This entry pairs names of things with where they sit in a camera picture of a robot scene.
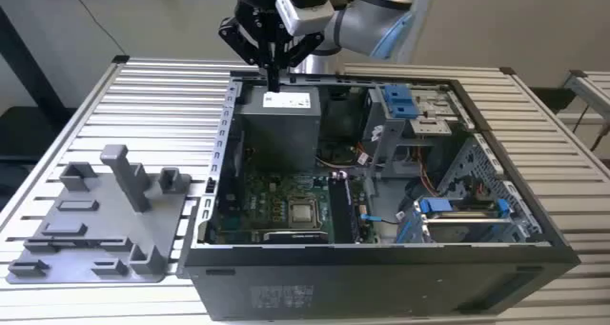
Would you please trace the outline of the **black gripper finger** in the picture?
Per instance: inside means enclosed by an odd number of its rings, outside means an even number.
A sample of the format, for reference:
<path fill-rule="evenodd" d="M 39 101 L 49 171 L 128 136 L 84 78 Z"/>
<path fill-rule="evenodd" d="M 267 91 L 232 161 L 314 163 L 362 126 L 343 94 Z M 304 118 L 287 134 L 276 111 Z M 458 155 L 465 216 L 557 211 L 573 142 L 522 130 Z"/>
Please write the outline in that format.
<path fill-rule="evenodd" d="M 270 45 L 266 40 L 254 45 L 240 31 L 240 25 L 235 17 L 224 18 L 219 25 L 219 36 L 242 60 L 251 66 L 256 65 L 266 71 L 268 91 L 275 90 L 275 67 Z"/>
<path fill-rule="evenodd" d="M 272 61 L 272 91 L 279 91 L 280 71 L 288 67 L 296 67 L 307 55 L 318 48 L 324 40 L 322 33 L 307 34 L 300 41 L 291 46 L 294 37 L 290 34 L 280 34 L 275 39 L 274 61 Z"/>

